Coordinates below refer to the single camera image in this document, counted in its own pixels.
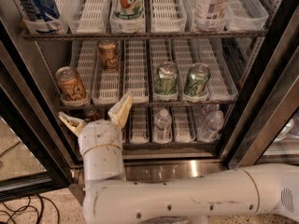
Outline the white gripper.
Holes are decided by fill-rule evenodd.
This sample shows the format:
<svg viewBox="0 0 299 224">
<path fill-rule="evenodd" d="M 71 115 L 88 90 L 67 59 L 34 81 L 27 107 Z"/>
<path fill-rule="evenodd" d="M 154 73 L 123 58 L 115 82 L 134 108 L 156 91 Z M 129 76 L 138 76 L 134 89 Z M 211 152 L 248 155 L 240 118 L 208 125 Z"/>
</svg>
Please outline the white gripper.
<svg viewBox="0 0 299 224">
<path fill-rule="evenodd" d="M 62 111 L 58 116 L 61 122 L 78 137 L 79 152 L 84 156 L 96 147 L 114 146 L 122 149 L 121 128 L 127 122 L 132 104 L 132 94 L 125 93 L 108 111 L 111 121 L 99 119 L 87 124 L 83 119 L 70 117 Z"/>
</svg>

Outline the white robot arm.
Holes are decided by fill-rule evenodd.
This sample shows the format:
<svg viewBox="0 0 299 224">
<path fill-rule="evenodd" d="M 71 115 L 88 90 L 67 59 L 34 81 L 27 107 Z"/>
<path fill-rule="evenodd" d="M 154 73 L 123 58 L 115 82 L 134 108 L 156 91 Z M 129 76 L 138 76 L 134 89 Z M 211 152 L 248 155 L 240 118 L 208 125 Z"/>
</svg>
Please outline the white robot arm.
<svg viewBox="0 0 299 224">
<path fill-rule="evenodd" d="M 126 93 L 109 120 L 59 114 L 83 157 L 87 224 L 139 224 L 156 217 L 277 214 L 299 220 L 299 167 L 266 163 L 163 183 L 125 178 L 122 133 L 132 107 Z"/>
</svg>

